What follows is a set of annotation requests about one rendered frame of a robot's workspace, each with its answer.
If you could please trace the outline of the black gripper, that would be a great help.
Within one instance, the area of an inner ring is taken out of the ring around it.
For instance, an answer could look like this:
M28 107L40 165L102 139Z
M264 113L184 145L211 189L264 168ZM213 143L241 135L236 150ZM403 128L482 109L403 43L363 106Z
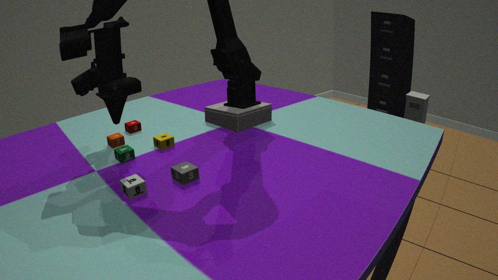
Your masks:
M96 95L104 100L107 110L114 124L119 124L123 107L129 95L142 91L141 81L134 77L127 77L123 73L122 59L125 59L125 54L121 53L121 49L106 53L95 54L96 58L93 62L97 66L99 61L105 70L107 85L98 86Z

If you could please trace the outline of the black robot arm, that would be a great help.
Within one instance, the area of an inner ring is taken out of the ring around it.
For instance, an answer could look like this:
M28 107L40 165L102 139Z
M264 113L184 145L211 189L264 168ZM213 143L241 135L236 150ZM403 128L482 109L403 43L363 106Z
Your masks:
M87 56L92 50L91 33L94 32L95 54L108 53L121 49L120 27L129 23L119 17L117 21L104 23L103 28L89 30L101 21L109 21L125 4L127 0L94 0L92 13L86 18L85 24L60 27L61 60ZM216 49L211 49L214 64L223 73L227 83L227 103L224 106L246 109L256 106L256 81L259 81L261 71L251 62L246 46L241 42L235 30L229 0L207 0L210 15L217 38ZM100 81L100 82L99 82ZM84 96L94 87L107 85L103 65L91 62L91 68L78 75L72 81L76 94Z

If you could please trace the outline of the green block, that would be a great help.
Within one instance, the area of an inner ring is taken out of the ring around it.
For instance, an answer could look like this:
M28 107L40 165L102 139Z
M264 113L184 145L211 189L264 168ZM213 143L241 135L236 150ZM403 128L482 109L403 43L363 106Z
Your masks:
M124 145L114 149L114 156L122 164L135 159L135 150L129 145Z

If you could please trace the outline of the red block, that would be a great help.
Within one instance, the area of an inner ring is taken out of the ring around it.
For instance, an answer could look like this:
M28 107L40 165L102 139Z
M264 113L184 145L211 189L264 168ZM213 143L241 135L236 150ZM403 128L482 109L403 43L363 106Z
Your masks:
M125 124L125 129L128 133L132 134L132 133L135 133L135 132L138 132L138 131L141 131L142 130L142 126L141 126L141 123L136 121L136 120L133 120L131 122L126 122Z

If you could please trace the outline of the yellow block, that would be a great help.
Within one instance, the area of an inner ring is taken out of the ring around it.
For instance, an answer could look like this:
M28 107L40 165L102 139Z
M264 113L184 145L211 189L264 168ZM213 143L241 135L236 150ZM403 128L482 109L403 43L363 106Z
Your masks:
M153 137L153 142L154 146L156 146L160 150L164 150L172 146L175 146L174 136L169 135L167 133Z

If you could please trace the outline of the orange block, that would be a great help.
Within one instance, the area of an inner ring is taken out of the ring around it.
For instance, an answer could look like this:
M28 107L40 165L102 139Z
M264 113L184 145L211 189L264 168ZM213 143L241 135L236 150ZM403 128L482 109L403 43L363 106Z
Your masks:
M107 136L107 144L112 148L125 145L124 136L121 135L120 133L109 135Z

